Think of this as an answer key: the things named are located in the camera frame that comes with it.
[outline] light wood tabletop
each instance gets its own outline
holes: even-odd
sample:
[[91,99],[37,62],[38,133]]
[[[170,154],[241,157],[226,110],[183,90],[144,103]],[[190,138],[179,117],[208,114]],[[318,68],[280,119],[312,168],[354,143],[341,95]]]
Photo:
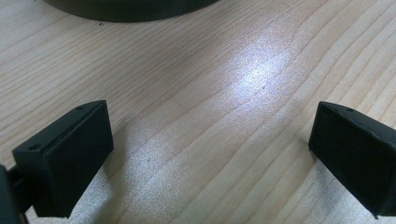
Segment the light wood tabletop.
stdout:
[[31,223],[373,223],[307,142],[319,101],[396,127],[395,74],[394,0],[220,0],[141,23],[0,0],[0,162],[103,99],[114,151],[69,219]]

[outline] wooden table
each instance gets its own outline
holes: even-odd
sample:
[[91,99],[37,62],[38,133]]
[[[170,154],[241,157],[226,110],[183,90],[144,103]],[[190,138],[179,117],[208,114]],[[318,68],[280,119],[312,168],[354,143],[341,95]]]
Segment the wooden table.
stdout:
[[105,99],[114,152],[69,219],[32,223],[372,223],[307,141],[319,101],[396,126],[395,49],[394,0],[220,0],[143,23],[1,0],[1,163]]

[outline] dark circular base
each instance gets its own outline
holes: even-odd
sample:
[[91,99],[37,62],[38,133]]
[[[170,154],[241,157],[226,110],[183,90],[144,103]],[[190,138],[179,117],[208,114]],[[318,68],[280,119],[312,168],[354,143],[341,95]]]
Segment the dark circular base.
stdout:
[[98,21],[156,21],[219,0],[44,0],[68,13]]

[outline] black round object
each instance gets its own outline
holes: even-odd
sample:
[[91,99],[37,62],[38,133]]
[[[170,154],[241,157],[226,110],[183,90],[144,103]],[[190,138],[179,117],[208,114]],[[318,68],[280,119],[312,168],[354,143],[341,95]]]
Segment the black round object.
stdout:
[[156,21],[219,0],[44,0],[71,14],[98,21]]

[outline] screw hole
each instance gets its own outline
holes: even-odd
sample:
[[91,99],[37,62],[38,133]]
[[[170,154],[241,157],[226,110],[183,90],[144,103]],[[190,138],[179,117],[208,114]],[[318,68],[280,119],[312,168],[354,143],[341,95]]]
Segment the screw hole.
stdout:
[[31,147],[28,147],[28,149],[29,150],[35,150],[35,149],[38,149],[38,148],[40,148],[41,146],[40,146],[40,144],[34,144],[34,145],[32,145]]

